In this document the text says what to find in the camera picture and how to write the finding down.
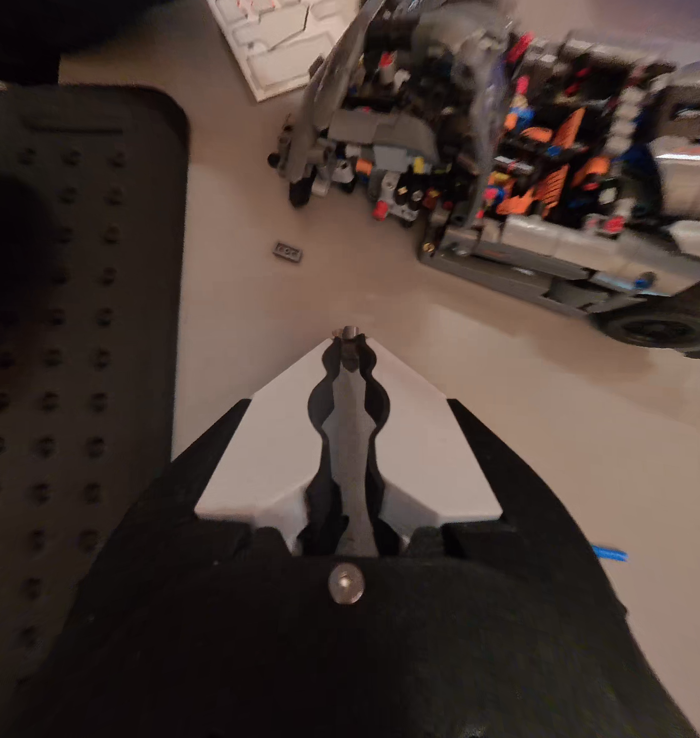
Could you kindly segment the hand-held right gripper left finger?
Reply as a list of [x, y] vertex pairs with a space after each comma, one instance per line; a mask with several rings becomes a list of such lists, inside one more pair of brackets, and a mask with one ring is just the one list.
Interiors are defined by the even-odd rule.
[[304, 555], [336, 552], [348, 521], [324, 425], [342, 346], [327, 339], [253, 395], [195, 505], [198, 518], [276, 529]]

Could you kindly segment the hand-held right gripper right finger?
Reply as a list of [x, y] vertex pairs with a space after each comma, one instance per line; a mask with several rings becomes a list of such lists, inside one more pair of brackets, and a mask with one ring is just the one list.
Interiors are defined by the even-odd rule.
[[375, 339], [356, 339], [373, 420], [365, 507], [381, 557], [394, 557], [418, 529], [492, 522], [503, 510], [447, 397]]

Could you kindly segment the grey lego car model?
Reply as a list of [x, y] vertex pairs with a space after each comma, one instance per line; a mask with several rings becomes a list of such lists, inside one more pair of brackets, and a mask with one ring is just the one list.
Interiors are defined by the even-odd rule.
[[700, 359], [700, 58], [519, 32], [501, 2], [364, 2], [268, 165], [363, 189], [419, 261]]

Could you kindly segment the scattered loose lego pieces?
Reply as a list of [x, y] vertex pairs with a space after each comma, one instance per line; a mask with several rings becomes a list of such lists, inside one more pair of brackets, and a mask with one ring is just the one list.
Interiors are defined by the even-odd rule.
[[[287, 259], [295, 263], [300, 262], [301, 251], [300, 249], [291, 249], [288, 245], [277, 243], [273, 249], [273, 253], [280, 258]], [[600, 560], [614, 560], [618, 562], [628, 562], [628, 552], [621, 549], [615, 549], [614, 547], [605, 547], [591, 544], [591, 549], [595, 556]]]

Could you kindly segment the lego sticker sheet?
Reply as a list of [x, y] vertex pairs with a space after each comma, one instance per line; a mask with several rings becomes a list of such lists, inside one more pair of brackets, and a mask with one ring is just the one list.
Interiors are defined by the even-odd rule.
[[207, 1], [257, 103], [305, 87], [359, 1]]

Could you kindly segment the black perforated mat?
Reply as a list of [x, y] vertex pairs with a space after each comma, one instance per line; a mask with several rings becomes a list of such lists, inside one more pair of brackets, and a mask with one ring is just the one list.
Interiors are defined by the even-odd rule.
[[0, 703], [170, 460], [188, 164], [155, 89], [0, 91]]

